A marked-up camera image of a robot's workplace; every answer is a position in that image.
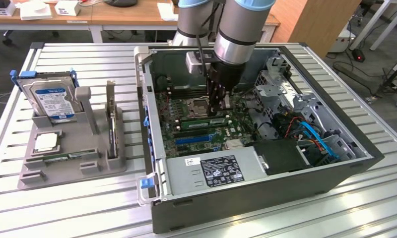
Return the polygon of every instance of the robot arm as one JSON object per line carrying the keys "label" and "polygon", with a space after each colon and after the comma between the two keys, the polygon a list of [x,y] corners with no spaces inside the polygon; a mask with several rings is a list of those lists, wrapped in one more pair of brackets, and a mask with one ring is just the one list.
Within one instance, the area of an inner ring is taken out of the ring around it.
{"label": "robot arm", "polygon": [[[269,10],[276,0],[227,0],[220,18],[213,54],[217,60],[211,63],[207,77],[209,96],[208,115],[224,109],[223,100],[239,84],[245,63],[249,60],[261,35]],[[179,31],[175,45],[205,44],[209,23],[203,26],[212,14],[209,0],[180,0]]]}

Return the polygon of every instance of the gray carpet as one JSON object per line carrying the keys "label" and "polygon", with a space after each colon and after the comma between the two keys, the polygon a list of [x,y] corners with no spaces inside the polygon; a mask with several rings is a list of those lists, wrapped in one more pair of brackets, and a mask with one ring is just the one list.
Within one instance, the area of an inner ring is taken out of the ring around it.
{"label": "gray carpet", "polygon": [[[368,14],[363,26],[365,26],[369,21],[372,15]],[[363,51],[367,56],[367,60],[364,63],[353,62],[355,66],[364,70],[369,75],[383,75],[383,67],[391,68],[397,62],[397,29],[395,29],[391,35],[387,37],[385,41],[381,43],[379,49],[376,51],[369,50],[369,46],[376,40],[376,37],[380,35],[383,29],[387,27],[387,24],[380,27],[373,34],[367,39],[365,47]],[[359,28],[356,22],[352,22],[352,31],[359,34],[363,27]],[[48,42],[48,43],[91,43],[92,37],[88,31],[60,31],[60,37],[55,38],[51,31],[15,31],[11,35],[13,40],[12,46],[5,46],[1,43],[3,33],[0,31],[0,93],[9,92],[12,90],[13,84],[9,80],[8,73],[12,69],[20,69],[31,42]],[[103,32],[104,42],[144,42],[145,36],[144,32],[139,31],[139,35],[132,36],[129,31],[124,31],[123,33],[115,31],[109,32],[116,38],[109,39],[109,34]],[[325,58],[325,62],[328,65],[332,65],[335,61],[344,61],[349,63],[349,59],[345,53],[339,55],[329,54],[329,57],[336,57],[336,59]],[[367,77],[359,70],[355,70],[360,76],[367,79],[371,79],[375,84],[380,84],[381,77]],[[341,75],[345,82],[351,85],[352,89],[360,94],[361,97],[369,96],[369,91],[363,87],[359,83],[351,80],[348,77]],[[388,122],[392,128],[397,132],[397,108],[395,107],[395,101],[397,100],[396,95],[389,95],[379,100],[372,108],[383,117],[383,119]],[[0,116],[4,110],[4,104],[0,104]]]}

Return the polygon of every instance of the paper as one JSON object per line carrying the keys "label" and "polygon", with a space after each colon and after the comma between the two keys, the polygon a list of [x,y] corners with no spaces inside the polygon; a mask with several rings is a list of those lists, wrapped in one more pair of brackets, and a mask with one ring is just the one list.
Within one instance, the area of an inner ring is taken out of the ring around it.
{"label": "paper", "polygon": [[160,17],[164,21],[177,21],[179,15],[173,14],[171,3],[157,3]]}

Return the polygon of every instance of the motherboard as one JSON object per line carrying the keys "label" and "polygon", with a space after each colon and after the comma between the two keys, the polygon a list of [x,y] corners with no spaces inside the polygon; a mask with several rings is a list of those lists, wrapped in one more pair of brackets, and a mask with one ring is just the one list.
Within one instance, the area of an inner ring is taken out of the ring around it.
{"label": "motherboard", "polygon": [[208,97],[172,99],[156,94],[167,158],[235,149],[259,138],[245,99],[233,94],[228,110],[208,117]]}

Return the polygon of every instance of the aluminum extrusion table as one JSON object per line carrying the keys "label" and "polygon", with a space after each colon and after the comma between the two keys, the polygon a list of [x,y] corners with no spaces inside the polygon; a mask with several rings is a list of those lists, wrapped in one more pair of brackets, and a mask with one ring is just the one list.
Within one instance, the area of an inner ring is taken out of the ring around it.
{"label": "aluminum extrusion table", "polygon": [[[133,64],[139,45],[145,44],[45,44],[31,49],[23,70],[53,72],[73,67],[80,85],[92,87],[95,108],[104,107],[105,82],[116,82],[128,170],[96,180],[19,191],[32,108],[15,88],[0,120],[0,237],[397,237],[397,134],[312,50],[295,43],[285,46],[385,159],[327,194],[153,234],[151,208],[136,202],[135,181],[145,174]],[[304,92],[311,90],[303,82],[297,86]]]}

